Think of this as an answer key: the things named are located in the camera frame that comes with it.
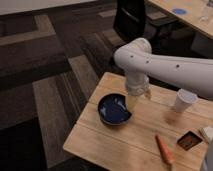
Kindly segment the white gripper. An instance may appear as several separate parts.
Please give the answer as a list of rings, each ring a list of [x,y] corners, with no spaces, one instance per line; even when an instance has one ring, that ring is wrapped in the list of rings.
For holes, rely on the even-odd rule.
[[[139,81],[134,79],[126,79],[125,88],[129,95],[126,96],[126,107],[130,113],[134,112],[134,108],[138,101],[138,96],[143,95],[147,99],[151,99],[151,90],[149,89],[149,78],[144,77]]]

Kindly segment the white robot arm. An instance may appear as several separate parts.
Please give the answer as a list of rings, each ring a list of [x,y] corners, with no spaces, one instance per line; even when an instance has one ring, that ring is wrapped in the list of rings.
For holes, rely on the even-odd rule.
[[[213,101],[213,59],[156,55],[147,39],[137,38],[118,48],[114,60],[132,96],[147,92],[152,77]]]

